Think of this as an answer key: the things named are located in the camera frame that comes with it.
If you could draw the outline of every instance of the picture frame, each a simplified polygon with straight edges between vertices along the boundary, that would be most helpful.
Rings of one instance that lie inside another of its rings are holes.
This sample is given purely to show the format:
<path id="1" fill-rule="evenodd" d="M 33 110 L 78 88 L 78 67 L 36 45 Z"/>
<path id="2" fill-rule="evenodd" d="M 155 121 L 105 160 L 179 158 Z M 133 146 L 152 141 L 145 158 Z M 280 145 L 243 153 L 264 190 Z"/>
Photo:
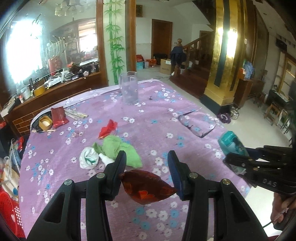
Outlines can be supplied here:
<path id="1" fill-rule="evenodd" d="M 143 17 L 143 5 L 136 5 L 136 17 Z"/>

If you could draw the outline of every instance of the screw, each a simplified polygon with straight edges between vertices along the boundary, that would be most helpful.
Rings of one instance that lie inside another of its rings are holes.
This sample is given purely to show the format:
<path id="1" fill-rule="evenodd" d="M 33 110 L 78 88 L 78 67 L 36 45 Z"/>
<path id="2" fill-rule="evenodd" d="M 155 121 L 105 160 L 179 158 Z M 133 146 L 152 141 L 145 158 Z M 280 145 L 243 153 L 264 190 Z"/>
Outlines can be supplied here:
<path id="1" fill-rule="evenodd" d="M 103 172 L 99 172 L 99 173 L 96 175 L 97 178 L 103 178 L 104 176 L 105 176 L 105 173 L 103 173 Z"/>
<path id="2" fill-rule="evenodd" d="M 67 179 L 66 181 L 64 181 L 64 184 L 65 184 L 66 186 L 69 186 L 69 185 L 72 184 L 72 180 Z"/>
<path id="3" fill-rule="evenodd" d="M 225 184 L 225 185 L 229 185 L 231 183 L 231 181 L 229 179 L 227 179 L 227 178 L 224 178 L 222 180 L 222 183 Z"/>
<path id="4" fill-rule="evenodd" d="M 191 172 L 191 173 L 189 173 L 189 177 L 190 178 L 197 178 L 198 174 L 196 172 Z"/>

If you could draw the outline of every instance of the green towel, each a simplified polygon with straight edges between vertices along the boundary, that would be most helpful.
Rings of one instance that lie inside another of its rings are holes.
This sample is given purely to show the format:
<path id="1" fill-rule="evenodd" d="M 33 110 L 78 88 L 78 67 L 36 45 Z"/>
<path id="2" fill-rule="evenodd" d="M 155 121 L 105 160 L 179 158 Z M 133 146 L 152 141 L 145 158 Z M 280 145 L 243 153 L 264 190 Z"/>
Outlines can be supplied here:
<path id="1" fill-rule="evenodd" d="M 142 167 L 142 161 L 138 153 L 136 152 L 135 148 L 123 141 L 117 136 L 109 135 L 104 138 L 103 146 L 100 146 L 96 142 L 92 146 L 95 151 L 100 154 L 103 153 L 109 158 L 112 158 L 113 160 L 116 159 L 118 152 L 120 150 L 125 151 L 126 153 L 126 165 L 133 167 L 133 168 L 139 168 Z"/>

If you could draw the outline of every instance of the gold pillar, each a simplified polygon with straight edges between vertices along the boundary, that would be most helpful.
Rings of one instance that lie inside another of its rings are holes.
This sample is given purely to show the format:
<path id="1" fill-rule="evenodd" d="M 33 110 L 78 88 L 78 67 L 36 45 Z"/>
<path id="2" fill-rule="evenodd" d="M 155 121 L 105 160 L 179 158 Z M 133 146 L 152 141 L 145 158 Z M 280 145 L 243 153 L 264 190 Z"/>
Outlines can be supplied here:
<path id="1" fill-rule="evenodd" d="M 246 0 L 216 0 L 216 32 L 209 80 L 201 102 L 215 114 L 229 108 L 245 52 Z"/>

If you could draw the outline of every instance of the purple object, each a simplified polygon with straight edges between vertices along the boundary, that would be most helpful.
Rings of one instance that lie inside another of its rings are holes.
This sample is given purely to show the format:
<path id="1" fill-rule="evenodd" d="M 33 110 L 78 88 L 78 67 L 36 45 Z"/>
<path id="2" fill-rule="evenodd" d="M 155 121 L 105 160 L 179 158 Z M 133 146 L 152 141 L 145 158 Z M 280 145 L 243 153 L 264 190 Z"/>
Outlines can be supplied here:
<path id="1" fill-rule="evenodd" d="M 20 174 L 20 210 L 26 237 L 38 216 L 66 179 L 88 180 L 104 170 L 100 161 L 95 169 L 79 167 L 81 151 L 94 142 L 102 144 L 98 134 L 109 119 L 118 122 L 117 134 L 134 146 L 143 162 L 142 170 L 153 172 L 173 186 L 167 155 L 175 150 L 181 162 L 188 164 L 207 179 L 230 179 L 245 197 L 248 184 L 223 164 L 223 152 L 218 138 L 226 131 L 221 122 L 202 110 L 187 118 L 200 131 L 211 125 L 215 129 L 199 138 L 178 121 L 178 116 L 199 107 L 185 100 L 172 87 L 160 81 L 139 82 L 139 103 L 126 105 L 118 86 L 89 91 L 65 100 L 53 107 L 87 113 L 88 118 L 59 127 L 55 132 L 32 133 L 22 160 Z M 152 204 L 139 205 L 120 187 L 115 200 L 106 202 L 110 229 L 114 240 L 180 241 L 185 227 L 189 202 L 176 194 Z M 208 237 L 213 235 L 213 203 L 210 200 Z M 86 240 L 85 200 L 81 203 L 81 240 Z"/>
<path id="2" fill-rule="evenodd" d="M 229 124 L 231 122 L 231 118 L 228 113 L 218 114 L 217 117 L 224 124 Z"/>

